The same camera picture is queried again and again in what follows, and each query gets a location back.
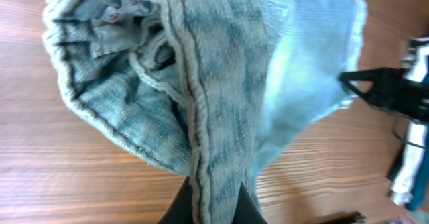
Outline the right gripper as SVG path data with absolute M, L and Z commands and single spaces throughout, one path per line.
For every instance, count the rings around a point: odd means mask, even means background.
M 339 81 L 368 105 L 380 109 L 391 109 L 397 95 L 400 113 L 418 123 L 428 123 L 426 73 L 425 69 L 384 67 L 343 72 L 339 75 Z

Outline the dark blue garment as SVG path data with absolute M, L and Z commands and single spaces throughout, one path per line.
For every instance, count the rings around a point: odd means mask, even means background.
M 411 55 L 414 57 L 412 69 L 427 70 L 425 83 L 428 83 L 428 37 L 416 38 L 410 41 Z M 411 119 L 414 130 L 408 132 L 410 142 L 415 146 L 413 150 L 418 155 L 415 159 L 418 161 L 418 168 L 413 181 L 412 200 L 407 204 L 411 211 L 418 209 L 424 202 L 426 185 L 428 184 L 428 123 L 418 123 Z

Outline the white garment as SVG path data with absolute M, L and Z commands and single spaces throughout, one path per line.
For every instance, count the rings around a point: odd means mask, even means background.
M 414 60 L 414 57 L 411 55 L 411 53 L 408 54 L 408 58 Z M 412 149 L 412 147 L 415 145 L 410 142 L 410 137 L 408 136 L 408 132 L 410 130 L 414 130 L 411 119 L 404 141 L 405 146 L 402 153 L 402 164 L 400 166 L 399 172 L 396 174 L 393 180 L 393 185 L 391 187 L 392 201 L 395 204 L 399 206 L 405 206 L 406 208 L 407 204 L 412 200 L 413 181 L 416 175 L 416 169 L 418 168 L 418 161 L 415 159 L 418 153 L 416 150 Z

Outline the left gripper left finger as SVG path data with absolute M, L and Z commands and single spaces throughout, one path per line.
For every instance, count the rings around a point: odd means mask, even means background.
M 193 224 L 192 187 L 189 177 L 184 179 L 169 209 L 157 224 Z

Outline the light blue denim shorts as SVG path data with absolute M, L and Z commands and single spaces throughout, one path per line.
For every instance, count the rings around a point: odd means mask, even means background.
M 66 106 L 152 166 L 187 176 L 195 223 L 231 223 L 239 191 L 309 125 L 353 100 L 365 0 L 46 0 Z

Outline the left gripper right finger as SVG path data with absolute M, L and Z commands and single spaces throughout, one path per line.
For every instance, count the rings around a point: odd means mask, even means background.
M 267 224 L 267 221 L 254 205 L 244 184 L 239 189 L 233 224 Z

